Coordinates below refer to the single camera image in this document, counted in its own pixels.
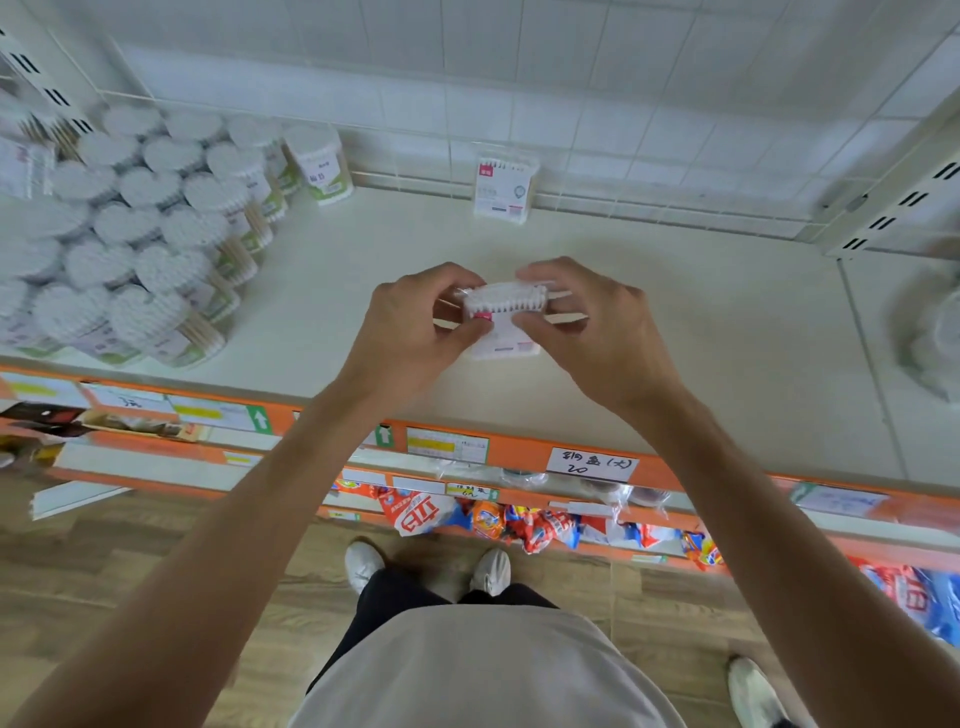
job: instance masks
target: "beige t-shirt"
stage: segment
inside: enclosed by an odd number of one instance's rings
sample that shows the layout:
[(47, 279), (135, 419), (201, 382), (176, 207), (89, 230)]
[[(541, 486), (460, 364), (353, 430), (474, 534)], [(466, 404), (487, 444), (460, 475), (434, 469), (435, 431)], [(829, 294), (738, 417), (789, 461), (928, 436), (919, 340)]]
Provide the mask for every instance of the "beige t-shirt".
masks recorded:
[(290, 728), (684, 728), (591, 622), (559, 609), (457, 604), (404, 612), (356, 645)]

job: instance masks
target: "white sneaker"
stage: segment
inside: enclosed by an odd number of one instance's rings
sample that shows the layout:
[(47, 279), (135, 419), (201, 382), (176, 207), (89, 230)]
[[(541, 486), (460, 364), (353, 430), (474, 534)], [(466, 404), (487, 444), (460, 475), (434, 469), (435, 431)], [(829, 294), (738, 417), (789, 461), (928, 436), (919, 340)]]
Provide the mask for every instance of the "white sneaker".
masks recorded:
[(730, 661), (727, 687), (733, 712), (743, 728), (771, 728), (786, 719), (774, 687), (750, 658), (736, 657)]
[(358, 594), (363, 592), (373, 575), (385, 566), (380, 552), (370, 544), (354, 541), (347, 546), (347, 553), (344, 555), (347, 581)]
[(510, 586), (510, 557), (502, 548), (491, 548), (480, 559), (470, 579), (470, 589), (498, 596)]

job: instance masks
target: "wooden floor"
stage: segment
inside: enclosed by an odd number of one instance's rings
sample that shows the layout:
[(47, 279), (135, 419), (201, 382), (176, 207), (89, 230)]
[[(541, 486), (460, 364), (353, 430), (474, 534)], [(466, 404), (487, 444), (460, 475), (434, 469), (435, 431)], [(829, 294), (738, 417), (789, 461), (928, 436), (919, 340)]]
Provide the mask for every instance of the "wooden floor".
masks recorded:
[[(0, 723), (187, 531), (205, 501), (129, 493), (40, 522), (26, 518), (22, 478), (0, 478)], [(253, 633), (207, 725), (284, 726), (346, 629), (356, 603), (343, 553), (359, 535), (450, 595), (489, 546), (317, 520)], [(726, 577), (511, 549), (514, 580), (594, 621), (669, 695), (690, 728), (735, 728), (725, 664), (768, 671), (811, 724), (739, 593)]]

